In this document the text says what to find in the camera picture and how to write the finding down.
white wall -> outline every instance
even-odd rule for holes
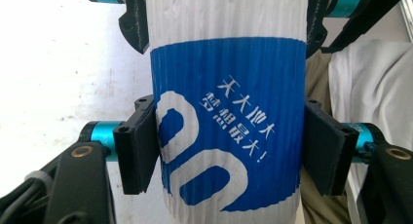
[[[149,55],[132,49],[118,27],[125,7],[0,4],[0,196],[75,142],[88,121],[126,120],[134,100],[152,92]],[[402,38],[403,27],[388,35]],[[159,168],[139,196],[122,195],[117,165],[109,168],[119,223],[167,222]]]

blue and white paper cup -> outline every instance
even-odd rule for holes
[[[293,223],[307,0],[146,0],[176,223]]]

